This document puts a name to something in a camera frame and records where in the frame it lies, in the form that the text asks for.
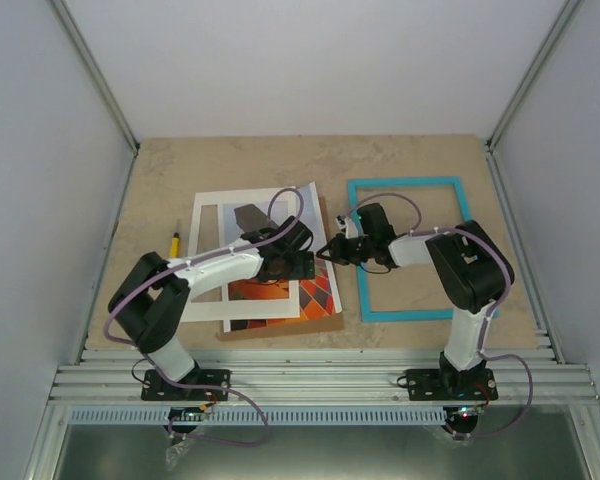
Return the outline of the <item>teal wooden picture frame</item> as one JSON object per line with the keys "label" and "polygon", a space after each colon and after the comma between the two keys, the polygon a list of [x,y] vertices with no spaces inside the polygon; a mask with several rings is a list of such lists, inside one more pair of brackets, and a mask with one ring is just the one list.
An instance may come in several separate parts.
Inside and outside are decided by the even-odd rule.
{"label": "teal wooden picture frame", "polygon": [[[450,186],[454,189],[456,202],[458,204],[463,220],[472,218],[468,199],[458,176],[429,176],[429,177],[393,177],[393,178],[367,178],[351,179],[347,181],[348,203],[351,209],[360,202],[358,198],[358,189],[396,189],[399,187],[438,187]],[[378,322],[408,322],[408,321],[429,321],[429,320],[450,320],[452,310],[443,309],[424,309],[416,310],[409,308],[406,310],[394,311],[374,311],[371,307],[371,296],[369,290],[370,274],[362,267],[356,270],[359,304],[361,309],[361,318],[365,323]]]}

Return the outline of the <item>hot air balloon photo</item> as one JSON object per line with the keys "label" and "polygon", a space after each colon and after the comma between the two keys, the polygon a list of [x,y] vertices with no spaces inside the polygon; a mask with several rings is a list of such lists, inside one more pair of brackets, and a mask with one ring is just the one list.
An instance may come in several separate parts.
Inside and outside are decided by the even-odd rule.
{"label": "hot air balloon photo", "polygon": [[[324,226],[323,199],[318,197],[315,182],[299,188],[304,198],[304,210],[301,221],[312,231],[313,242],[309,251],[315,253],[327,243],[328,229]],[[225,240],[233,239],[237,235],[238,224],[236,220],[229,220],[229,211],[237,205],[223,207],[222,233]],[[297,288],[297,304],[299,316],[280,317],[266,316],[266,318],[242,318],[223,321],[222,341],[269,338],[284,335],[337,331],[344,328],[341,315],[342,305],[337,288],[334,267],[331,263],[318,258],[315,259],[315,277],[309,280],[295,281],[266,281],[258,283],[255,279],[240,280],[230,283],[227,291],[222,293],[223,300],[238,303],[262,304],[271,306],[278,300],[289,300],[289,288]]]}

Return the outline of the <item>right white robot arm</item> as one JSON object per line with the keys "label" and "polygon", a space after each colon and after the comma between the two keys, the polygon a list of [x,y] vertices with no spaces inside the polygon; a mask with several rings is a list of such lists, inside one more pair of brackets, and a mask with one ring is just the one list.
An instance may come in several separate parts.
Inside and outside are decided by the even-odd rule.
{"label": "right white robot arm", "polygon": [[388,271],[431,264],[453,305],[450,337],[439,359],[439,387],[451,399],[465,397],[486,371],[485,337],[514,283],[511,264],[475,220],[398,235],[378,203],[360,207],[357,216],[358,225],[339,216],[340,232],[316,256],[356,267],[372,260]]}

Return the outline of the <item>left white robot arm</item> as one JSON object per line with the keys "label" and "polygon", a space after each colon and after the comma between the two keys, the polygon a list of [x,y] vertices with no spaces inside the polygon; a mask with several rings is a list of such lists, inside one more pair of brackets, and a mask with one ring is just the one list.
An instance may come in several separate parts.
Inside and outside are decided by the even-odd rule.
{"label": "left white robot arm", "polygon": [[145,254],[109,301],[105,336],[136,348],[175,398],[190,398],[203,383],[203,371],[176,337],[188,301],[235,281],[314,278],[314,255],[306,247],[312,238],[290,216],[276,229],[244,233],[203,254],[170,261]]}

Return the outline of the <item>white photo mat board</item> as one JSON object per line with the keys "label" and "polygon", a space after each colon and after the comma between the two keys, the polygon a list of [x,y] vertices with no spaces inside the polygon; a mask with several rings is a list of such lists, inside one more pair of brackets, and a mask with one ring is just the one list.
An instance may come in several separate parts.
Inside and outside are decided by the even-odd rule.
{"label": "white photo mat board", "polygon": [[[235,219],[234,210],[253,204],[262,212],[274,201],[272,220],[280,224],[297,213],[298,197],[290,192],[276,197],[277,188],[227,190],[198,193],[194,197],[187,255],[202,255],[221,250],[243,233]],[[296,318],[300,314],[299,283],[279,282],[282,297],[232,300],[229,298],[231,280],[221,277],[205,291],[194,287],[184,307],[183,323],[202,323],[230,320],[268,320]]]}

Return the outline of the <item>yellow screwdriver tool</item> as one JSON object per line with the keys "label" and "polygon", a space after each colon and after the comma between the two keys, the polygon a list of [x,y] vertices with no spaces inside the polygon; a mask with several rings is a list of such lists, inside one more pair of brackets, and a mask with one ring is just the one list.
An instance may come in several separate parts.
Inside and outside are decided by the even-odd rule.
{"label": "yellow screwdriver tool", "polygon": [[176,258],[179,255],[180,249],[180,220],[176,221],[176,225],[171,237],[169,257]]}

